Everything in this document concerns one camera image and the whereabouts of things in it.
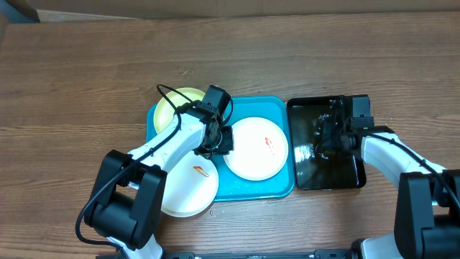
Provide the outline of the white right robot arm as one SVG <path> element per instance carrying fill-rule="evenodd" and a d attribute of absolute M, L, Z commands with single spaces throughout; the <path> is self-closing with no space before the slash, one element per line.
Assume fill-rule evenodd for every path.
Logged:
<path fill-rule="evenodd" d="M 367 95 L 336 96 L 323 122 L 320 152 L 352 155 L 397 187 L 390 234 L 358 240 L 353 258 L 458 258 L 459 171 L 426 160 L 386 126 L 376 126 Z"/>

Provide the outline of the white plate with sauce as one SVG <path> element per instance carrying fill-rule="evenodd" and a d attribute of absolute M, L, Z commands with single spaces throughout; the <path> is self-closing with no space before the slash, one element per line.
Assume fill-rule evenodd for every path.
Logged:
<path fill-rule="evenodd" d="M 231 126 L 234 149 L 224 156 L 238 177 L 263 181 L 278 174 L 288 158 L 288 140 L 274 122 L 261 117 L 241 119 Z"/>

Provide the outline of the yellow-green plate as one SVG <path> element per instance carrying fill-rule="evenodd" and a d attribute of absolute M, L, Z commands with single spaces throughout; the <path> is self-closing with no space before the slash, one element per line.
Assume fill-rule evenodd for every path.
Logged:
<path fill-rule="evenodd" d="M 187 96 L 191 101 L 199 100 L 201 101 L 205 96 L 205 93 L 196 88 L 178 88 L 177 91 Z M 175 93 L 174 91 L 170 91 L 166 94 L 167 98 L 171 100 L 171 102 L 175 105 L 176 108 L 179 106 L 188 103 L 188 100 L 182 97 L 180 94 Z M 166 101 L 164 97 L 160 99 L 158 102 L 154 116 L 153 116 L 153 123 L 155 127 L 156 133 L 160 133 L 161 131 L 168 126 L 174 117 L 174 109 L 171 105 Z"/>

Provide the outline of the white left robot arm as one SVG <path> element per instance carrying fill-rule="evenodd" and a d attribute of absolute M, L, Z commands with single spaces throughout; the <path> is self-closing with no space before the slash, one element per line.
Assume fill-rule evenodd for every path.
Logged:
<path fill-rule="evenodd" d="M 112 150 L 101 163 L 96 182 L 75 223 L 105 237 L 102 245 L 116 248 L 118 258 L 162 258 L 157 229 L 168 173 L 188 154 L 206 159 L 233 148 L 226 109 L 232 99 L 192 101 L 174 109 L 169 125 L 129 153 Z"/>

